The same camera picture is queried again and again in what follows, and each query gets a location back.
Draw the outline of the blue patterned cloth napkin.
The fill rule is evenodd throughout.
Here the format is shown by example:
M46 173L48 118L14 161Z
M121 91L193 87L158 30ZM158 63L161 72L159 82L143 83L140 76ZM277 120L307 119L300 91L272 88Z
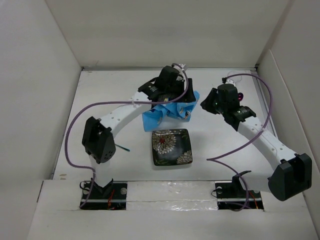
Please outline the blue patterned cloth napkin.
M160 104L144 112L142 114L144 131L154 131L160 126L166 117L189 122L191 113L200 98L200 94L197 91L193 91L193 95L195 96L195 100L192 102L172 102L168 104Z

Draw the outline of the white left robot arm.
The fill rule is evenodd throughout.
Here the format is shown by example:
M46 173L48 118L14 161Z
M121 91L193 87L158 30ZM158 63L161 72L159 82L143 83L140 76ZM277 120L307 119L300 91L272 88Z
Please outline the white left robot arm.
M148 132L156 129L165 116L187 121L197 100L186 66L173 63L141 85L130 100L118 102L112 112L88 118L82 145L93 161L95 194L104 199L112 192L113 179L107 176L107 168L116 152L115 137L126 125L142 116L143 128Z

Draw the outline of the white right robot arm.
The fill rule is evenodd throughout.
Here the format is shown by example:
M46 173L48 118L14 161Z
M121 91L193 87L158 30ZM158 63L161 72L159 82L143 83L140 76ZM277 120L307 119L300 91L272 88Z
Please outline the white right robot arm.
M272 168L268 173L245 170L233 176L231 191L235 196L243 197L249 191L269 192L283 202L311 188L312 159L306 153L298 154L288 148L264 128L256 113L240 104L238 90L233 84L212 88L200 105L209 113L222 115L228 125L256 147Z

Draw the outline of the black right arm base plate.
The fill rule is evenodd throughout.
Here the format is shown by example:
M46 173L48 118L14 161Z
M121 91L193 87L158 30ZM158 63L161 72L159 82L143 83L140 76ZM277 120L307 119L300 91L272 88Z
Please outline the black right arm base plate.
M246 191L240 186L235 186L231 181L215 181L215 189L211 195L217 201L218 210L239 210L246 202ZM261 193L248 191L248 201L245 210L263 210L264 205Z

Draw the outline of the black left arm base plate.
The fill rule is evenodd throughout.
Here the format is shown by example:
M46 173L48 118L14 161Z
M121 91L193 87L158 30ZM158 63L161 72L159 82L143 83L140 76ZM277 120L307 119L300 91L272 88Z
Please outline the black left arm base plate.
M94 186L90 192L91 181L82 181L79 208L81 210L122 211L127 209L128 182L113 181L102 192Z

